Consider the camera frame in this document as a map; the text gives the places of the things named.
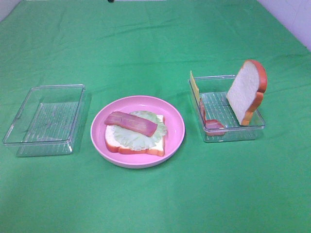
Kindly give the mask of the toy ham slice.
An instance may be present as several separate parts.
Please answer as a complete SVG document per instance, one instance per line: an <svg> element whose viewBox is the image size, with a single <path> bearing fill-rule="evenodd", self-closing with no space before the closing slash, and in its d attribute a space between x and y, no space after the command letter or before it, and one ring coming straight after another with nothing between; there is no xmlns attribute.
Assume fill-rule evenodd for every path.
<svg viewBox="0 0 311 233"><path fill-rule="evenodd" d="M104 123L106 125L117 125L148 137L151 137L157 129L157 124L148 119L120 111L109 114Z"/></svg>

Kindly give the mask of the toy bread slice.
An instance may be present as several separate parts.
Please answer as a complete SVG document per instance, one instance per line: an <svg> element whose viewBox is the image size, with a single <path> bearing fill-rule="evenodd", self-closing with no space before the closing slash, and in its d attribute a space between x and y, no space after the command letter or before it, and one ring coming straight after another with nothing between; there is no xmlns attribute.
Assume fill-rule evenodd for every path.
<svg viewBox="0 0 311 233"><path fill-rule="evenodd" d="M240 125L249 125L263 100L267 84L263 65L256 60L246 60L226 95Z"/></svg>
<svg viewBox="0 0 311 233"><path fill-rule="evenodd" d="M140 151L134 151L128 148L125 148L123 146L117 146L116 142L113 142L113 137L110 136L110 133L107 133L106 135L105 132L105 143L106 147L110 152L114 153L121 153L121 154L150 154L150 155L156 155L156 156L163 156L164 155L164 150L155 150L155 149L147 149L147 150L140 150Z"/></svg>

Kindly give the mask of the toy lettuce leaf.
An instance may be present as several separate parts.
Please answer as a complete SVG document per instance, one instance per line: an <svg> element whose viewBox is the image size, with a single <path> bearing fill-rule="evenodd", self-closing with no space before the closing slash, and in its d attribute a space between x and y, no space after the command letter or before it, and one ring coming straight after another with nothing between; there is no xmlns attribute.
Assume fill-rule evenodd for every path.
<svg viewBox="0 0 311 233"><path fill-rule="evenodd" d="M110 136L113 137L113 142L116 142L117 146L123 146L134 151L147 149L164 150L164 136L167 134L164 116L149 111L134 111L131 114L157 124L154 134L148 137L117 125L108 125L106 127L106 135L110 133Z"/></svg>

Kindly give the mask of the yellow toy cheese slice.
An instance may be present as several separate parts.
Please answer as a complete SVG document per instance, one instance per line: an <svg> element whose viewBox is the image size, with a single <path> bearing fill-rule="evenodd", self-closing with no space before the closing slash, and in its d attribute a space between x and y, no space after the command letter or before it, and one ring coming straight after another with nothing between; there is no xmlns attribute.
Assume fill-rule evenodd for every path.
<svg viewBox="0 0 311 233"><path fill-rule="evenodd" d="M192 87L192 90L194 93L195 100L196 100L197 104L199 105L199 101L200 101L199 88L195 82L192 71L190 71L190 84L191 84L191 87Z"/></svg>

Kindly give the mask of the toy bacon strip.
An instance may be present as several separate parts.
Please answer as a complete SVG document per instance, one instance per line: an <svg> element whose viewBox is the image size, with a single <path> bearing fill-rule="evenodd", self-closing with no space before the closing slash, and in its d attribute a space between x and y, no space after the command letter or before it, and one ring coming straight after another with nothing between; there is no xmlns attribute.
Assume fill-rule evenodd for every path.
<svg viewBox="0 0 311 233"><path fill-rule="evenodd" d="M199 100L199 105L200 105L200 113L203 117L203 122L204 122L204 126L207 129L220 129L220 128L224 128L224 125L219 122L216 119L207 119L206 116L206 110L205 110L205 106L203 104L203 100L202 98L200 98ZM225 132L220 132L220 131L212 131L212 132L206 132L207 136L223 136L225 135Z"/></svg>

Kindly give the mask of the pink round plate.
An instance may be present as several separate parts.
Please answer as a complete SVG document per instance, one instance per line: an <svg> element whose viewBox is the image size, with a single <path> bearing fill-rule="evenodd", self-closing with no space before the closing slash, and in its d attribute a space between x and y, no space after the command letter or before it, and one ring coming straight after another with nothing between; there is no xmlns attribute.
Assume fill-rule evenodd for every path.
<svg viewBox="0 0 311 233"><path fill-rule="evenodd" d="M105 144L104 120L113 111L130 113L137 110L150 111L164 116L168 133L165 135L164 156L149 154L120 154L110 152ZM95 149L109 162L125 168L147 168L161 164L171 158L181 146L185 135L185 124L178 110L170 103L152 96L129 96L105 106L94 118L90 136Z"/></svg>

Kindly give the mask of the right clear plastic tray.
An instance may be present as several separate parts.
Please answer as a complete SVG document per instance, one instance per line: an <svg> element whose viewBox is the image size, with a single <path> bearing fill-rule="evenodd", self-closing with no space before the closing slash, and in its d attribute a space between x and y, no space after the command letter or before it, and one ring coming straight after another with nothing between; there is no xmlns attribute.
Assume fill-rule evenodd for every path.
<svg viewBox="0 0 311 233"><path fill-rule="evenodd" d="M204 126L203 117L200 113L200 105L195 100L189 80L191 101L196 111L196 118L198 119L202 138L207 143L252 140L263 135L262 130L265 127L265 122L259 110L255 110L249 125L241 126L231 109L226 94L235 77L235 75L194 77L199 88L199 97L202 98L205 106L207 119L216 119L221 122L224 128L220 129L207 129ZM206 135L206 132L212 131L225 132L225 135Z"/></svg>

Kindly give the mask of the clear plastic tray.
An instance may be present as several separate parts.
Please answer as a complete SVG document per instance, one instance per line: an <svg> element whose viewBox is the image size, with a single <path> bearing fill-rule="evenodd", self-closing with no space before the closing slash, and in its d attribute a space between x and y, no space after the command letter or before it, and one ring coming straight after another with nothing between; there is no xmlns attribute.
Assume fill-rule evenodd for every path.
<svg viewBox="0 0 311 233"><path fill-rule="evenodd" d="M220 129L207 129L204 126L203 117L200 113L200 105L195 100L189 80L191 101L196 111L196 118L198 119L202 138L207 143L252 140L263 135L262 130L265 127L265 122L259 110L255 110L249 125L241 126L231 109L226 94L235 77L235 75L194 77L199 88L199 97L202 98L205 106L207 119L216 119L221 122L224 128ZM206 132L212 131L225 132L225 135L206 135Z"/></svg>
<svg viewBox="0 0 311 233"><path fill-rule="evenodd" d="M3 144L17 157L73 153L81 138L85 90L83 84L31 88Z"/></svg>

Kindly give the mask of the green tablecloth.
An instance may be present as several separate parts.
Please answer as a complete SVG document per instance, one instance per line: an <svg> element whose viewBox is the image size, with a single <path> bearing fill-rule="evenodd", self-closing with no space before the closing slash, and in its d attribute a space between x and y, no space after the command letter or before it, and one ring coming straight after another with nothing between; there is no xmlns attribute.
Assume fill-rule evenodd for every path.
<svg viewBox="0 0 311 233"><path fill-rule="evenodd" d="M268 87L263 137L205 143L189 72L235 74L260 61ZM311 230L311 54L255 0L22 1L0 24L0 133L29 89L84 84L80 148L18 158L0 148L3 233L308 233ZM93 147L110 102L173 104L186 134L168 161L125 169Z"/></svg>

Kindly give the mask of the left clear plastic tray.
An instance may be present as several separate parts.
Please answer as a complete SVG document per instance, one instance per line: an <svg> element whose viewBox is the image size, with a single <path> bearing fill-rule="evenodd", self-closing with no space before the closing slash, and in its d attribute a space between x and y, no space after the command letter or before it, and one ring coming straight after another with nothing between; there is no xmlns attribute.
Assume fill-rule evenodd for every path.
<svg viewBox="0 0 311 233"><path fill-rule="evenodd" d="M3 144L17 157L73 153L81 138L85 90L83 84L31 88Z"/></svg>

